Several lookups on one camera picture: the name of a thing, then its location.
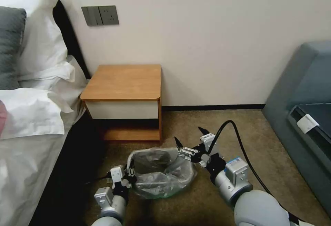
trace nightstand top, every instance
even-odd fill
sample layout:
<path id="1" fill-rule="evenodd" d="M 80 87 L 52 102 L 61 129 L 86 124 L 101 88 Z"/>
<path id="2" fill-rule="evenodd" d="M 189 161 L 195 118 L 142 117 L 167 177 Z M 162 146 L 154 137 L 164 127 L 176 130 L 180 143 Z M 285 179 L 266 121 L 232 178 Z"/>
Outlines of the nightstand top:
<path id="1" fill-rule="evenodd" d="M 160 65 L 101 65 L 80 95 L 84 101 L 149 101 L 160 97 Z"/>

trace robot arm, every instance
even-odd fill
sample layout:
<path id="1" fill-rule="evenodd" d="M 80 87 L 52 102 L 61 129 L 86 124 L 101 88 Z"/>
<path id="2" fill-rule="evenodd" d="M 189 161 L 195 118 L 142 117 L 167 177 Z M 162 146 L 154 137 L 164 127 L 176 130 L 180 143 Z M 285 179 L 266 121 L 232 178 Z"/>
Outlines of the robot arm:
<path id="1" fill-rule="evenodd" d="M 112 188 L 99 188 L 94 195 L 101 208 L 100 217 L 92 226 L 122 226 L 126 206 L 129 202 L 129 190 L 137 179 L 132 167 L 123 169 L 116 166 L 110 169 Z"/>
<path id="2" fill-rule="evenodd" d="M 227 163 L 217 148 L 213 148 L 217 144 L 215 135 L 199 129 L 204 135 L 200 138 L 200 144 L 194 148 L 184 147 L 175 137 L 178 156 L 207 169 L 211 182 L 234 210 L 237 226 L 311 225 L 283 209 L 270 194 L 253 190 L 253 185 L 248 181 L 248 164 L 239 157 Z"/>

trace carpet floor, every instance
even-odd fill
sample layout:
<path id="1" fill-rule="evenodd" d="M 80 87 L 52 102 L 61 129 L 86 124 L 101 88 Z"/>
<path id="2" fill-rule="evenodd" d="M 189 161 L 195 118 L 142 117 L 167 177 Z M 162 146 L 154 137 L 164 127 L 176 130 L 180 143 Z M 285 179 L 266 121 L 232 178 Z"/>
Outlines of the carpet floor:
<path id="1" fill-rule="evenodd" d="M 247 155 L 275 198 L 287 210 L 316 226 L 331 225 L 331 221 L 278 140 L 261 110 L 178 111 L 163 113 L 161 147 L 174 147 L 177 136 L 184 146 L 194 147 L 201 136 L 198 126 L 216 132 L 226 120 L 232 119 L 239 130 Z M 133 150 L 155 147 L 153 143 L 114 143 L 108 145 L 99 175 L 111 167 L 124 164 Z M 218 139 L 220 153 L 227 161 L 243 158 L 231 125 Z M 125 225 L 223 225 L 234 226 L 233 211 L 219 196 L 206 170 L 198 167 L 198 175 L 183 192 L 167 199 L 143 200 L 133 191 L 126 210 Z M 262 190 L 251 171 L 249 181 Z M 96 190 L 109 186 L 104 180 L 95 183 L 84 220 L 91 225 L 100 212 L 94 201 Z"/>

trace white drawer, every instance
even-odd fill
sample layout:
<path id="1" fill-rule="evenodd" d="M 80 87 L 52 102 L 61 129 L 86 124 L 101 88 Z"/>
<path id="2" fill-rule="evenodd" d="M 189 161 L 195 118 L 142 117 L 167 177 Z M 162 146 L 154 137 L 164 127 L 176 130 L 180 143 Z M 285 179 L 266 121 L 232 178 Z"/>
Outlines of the white drawer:
<path id="1" fill-rule="evenodd" d="M 149 119 L 159 117 L 157 101 L 86 101 L 85 103 L 93 119 Z"/>

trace wooden nightstand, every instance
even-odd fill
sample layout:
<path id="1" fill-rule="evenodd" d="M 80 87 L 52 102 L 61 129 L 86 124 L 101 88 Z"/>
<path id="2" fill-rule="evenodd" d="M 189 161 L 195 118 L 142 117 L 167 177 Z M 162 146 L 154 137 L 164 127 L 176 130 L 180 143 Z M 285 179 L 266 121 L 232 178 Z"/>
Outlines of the wooden nightstand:
<path id="1" fill-rule="evenodd" d="M 160 65 L 101 65 L 80 98 L 104 140 L 161 140 Z"/>

